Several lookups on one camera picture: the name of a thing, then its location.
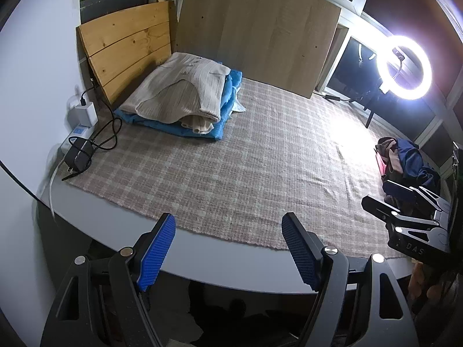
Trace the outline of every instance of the table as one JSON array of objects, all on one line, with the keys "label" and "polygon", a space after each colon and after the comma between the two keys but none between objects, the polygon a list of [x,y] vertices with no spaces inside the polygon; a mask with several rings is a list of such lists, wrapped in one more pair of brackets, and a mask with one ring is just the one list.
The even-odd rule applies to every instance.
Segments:
[{"label": "table", "polygon": [[[41,199],[48,205],[48,186]],[[56,178],[52,187],[55,213],[74,227],[110,247],[133,246],[156,220],[144,217]],[[411,274],[409,258],[388,260],[396,278]],[[177,228],[161,268],[180,277],[233,289],[267,293],[313,293],[302,282],[287,250],[274,250]]]}]

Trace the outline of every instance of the white wall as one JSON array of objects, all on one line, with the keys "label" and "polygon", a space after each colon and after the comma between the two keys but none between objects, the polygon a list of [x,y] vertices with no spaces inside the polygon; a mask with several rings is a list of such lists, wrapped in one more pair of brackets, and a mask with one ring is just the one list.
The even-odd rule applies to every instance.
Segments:
[{"label": "white wall", "polygon": [[[21,0],[0,32],[0,159],[38,194],[82,92],[76,49],[79,0]],[[36,204],[0,169],[0,307],[38,346],[54,298]]]}]

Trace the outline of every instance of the navy blue clothing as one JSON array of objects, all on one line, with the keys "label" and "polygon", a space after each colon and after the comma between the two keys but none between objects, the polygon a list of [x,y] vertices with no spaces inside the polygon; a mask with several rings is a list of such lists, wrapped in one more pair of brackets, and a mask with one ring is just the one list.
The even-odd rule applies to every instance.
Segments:
[{"label": "navy blue clothing", "polygon": [[427,190],[440,194],[439,174],[425,165],[418,146],[413,142],[397,138],[400,165],[404,171],[402,185],[424,186]]}]

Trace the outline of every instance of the white power strip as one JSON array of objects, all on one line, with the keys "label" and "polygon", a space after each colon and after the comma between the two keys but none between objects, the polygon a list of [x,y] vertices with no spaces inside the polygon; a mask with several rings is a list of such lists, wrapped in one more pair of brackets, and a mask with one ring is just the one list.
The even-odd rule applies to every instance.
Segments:
[{"label": "white power strip", "polygon": [[94,131],[95,131],[95,126],[86,127],[86,126],[83,126],[83,125],[77,125],[73,129],[73,131],[71,133],[69,133],[69,135],[66,137],[64,142],[61,144],[61,151],[64,154],[64,156],[66,156],[69,149],[72,147],[70,142],[69,142],[70,137],[82,137],[82,138],[85,138],[85,139],[88,140],[88,139],[90,139],[90,137],[91,137],[91,135],[93,134]]}]

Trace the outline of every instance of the glowing ring light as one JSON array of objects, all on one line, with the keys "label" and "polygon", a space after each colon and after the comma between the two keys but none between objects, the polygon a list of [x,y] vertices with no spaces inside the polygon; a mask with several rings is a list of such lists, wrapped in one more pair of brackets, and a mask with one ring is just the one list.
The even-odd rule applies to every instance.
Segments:
[{"label": "glowing ring light", "polygon": [[[388,60],[392,54],[392,50],[396,47],[406,47],[418,57],[418,60],[421,62],[421,67],[423,68],[423,80],[421,84],[415,89],[404,89],[402,86],[399,86],[397,82],[392,78],[387,68]],[[431,64],[429,62],[426,53],[423,51],[416,42],[407,38],[406,36],[390,36],[384,41],[384,46],[382,50],[379,51],[376,58],[376,66],[378,67],[378,73],[383,79],[384,85],[391,90],[395,95],[403,99],[415,100],[424,96],[430,86],[432,79]]]}]

